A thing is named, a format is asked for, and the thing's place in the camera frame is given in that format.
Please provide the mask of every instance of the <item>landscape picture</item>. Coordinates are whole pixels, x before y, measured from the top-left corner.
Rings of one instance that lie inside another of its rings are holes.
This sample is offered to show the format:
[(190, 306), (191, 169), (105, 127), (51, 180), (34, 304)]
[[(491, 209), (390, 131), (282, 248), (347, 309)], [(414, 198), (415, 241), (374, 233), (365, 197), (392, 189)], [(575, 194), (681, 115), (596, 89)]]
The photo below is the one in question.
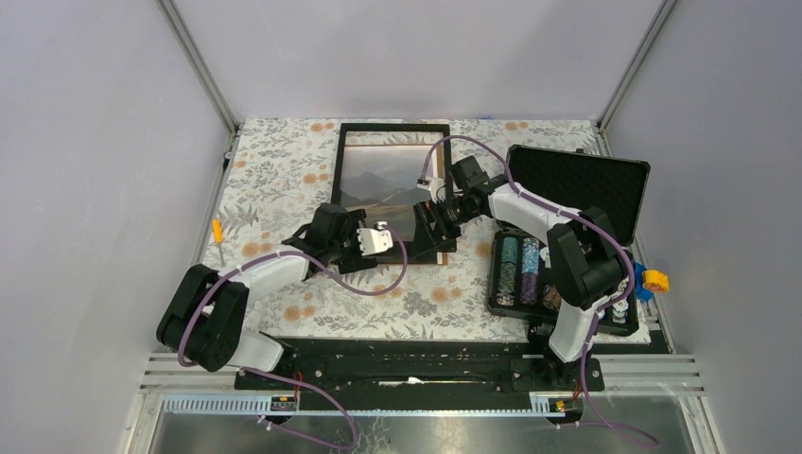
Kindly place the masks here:
[[(340, 204), (364, 208), (367, 225), (387, 221), (405, 241), (415, 235), (412, 206), (428, 201), (428, 191), (416, 187), (431, 145), (345, 147), (340, 180)], [(440, 157), (434, 156), (428, 174), (440, 176)]]

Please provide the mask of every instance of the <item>screwdriver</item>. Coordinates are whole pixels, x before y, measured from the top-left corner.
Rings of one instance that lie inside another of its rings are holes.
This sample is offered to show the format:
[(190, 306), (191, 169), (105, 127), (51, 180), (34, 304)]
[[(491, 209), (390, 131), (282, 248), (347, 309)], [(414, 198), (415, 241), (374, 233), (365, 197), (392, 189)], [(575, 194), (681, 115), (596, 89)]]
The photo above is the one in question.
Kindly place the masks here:
[(212, 230), (215, 231), (215, 242), (218, 244), (218, 251), (220, 251), (220, 264), (225, 267), (225, 259), (223, 259), (223, 229), (220, 227), (220, 219), (212, 221)]

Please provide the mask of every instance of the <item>gray floor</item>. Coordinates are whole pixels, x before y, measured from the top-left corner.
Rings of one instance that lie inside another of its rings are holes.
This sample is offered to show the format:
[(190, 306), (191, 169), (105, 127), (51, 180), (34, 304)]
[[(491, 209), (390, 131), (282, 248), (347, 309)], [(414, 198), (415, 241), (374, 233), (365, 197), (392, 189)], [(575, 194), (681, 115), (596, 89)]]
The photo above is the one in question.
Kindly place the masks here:
[[(660, 439), (659, 452), (693, 452), (681, 409), (668, 397), (598, 398), (613, 422), (636, 425)], [(550, 426), (540, 418), (499, 417), (359, 417), (364, 454), (504, 454), (504, 453), (641, 453), (654, 452), (621, 440), (606, 428), (538, 429)], [(350, 436), (337, 417), (295, 417), (294, 428), (336, 443)], [(253, 417), (165, 414), (152, 454), (163, 453), (304, 453), (337, 452), (306, 440), (267, 432)]]

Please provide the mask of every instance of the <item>case lid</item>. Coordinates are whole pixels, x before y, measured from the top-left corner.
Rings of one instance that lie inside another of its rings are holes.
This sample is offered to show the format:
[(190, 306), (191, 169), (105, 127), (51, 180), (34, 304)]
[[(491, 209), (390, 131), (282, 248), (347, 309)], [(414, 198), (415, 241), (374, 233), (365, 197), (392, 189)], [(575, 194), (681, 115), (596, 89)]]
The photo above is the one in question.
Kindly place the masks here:
[(513, 178), (538, 196), (580, 210), (598, 206), (616, 239), (632, 244), (649, 163), (522, 145), (510, 147), (507, 162)]

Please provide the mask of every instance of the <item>yellow object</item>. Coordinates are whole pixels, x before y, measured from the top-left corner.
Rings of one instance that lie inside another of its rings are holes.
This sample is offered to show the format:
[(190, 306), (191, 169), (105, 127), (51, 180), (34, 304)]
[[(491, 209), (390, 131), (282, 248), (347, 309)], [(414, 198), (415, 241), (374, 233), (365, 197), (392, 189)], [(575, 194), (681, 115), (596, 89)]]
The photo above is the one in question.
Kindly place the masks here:
[(652, 293), (669, 291), (669, 276), (658, 270), (646, 270), (642, 274), (643, 287)]
[(220, 227), (220, 219), (212, 221), (212, 229), (215, 231), (215, 241), (218, 243), (223, 242), (223, 229)]

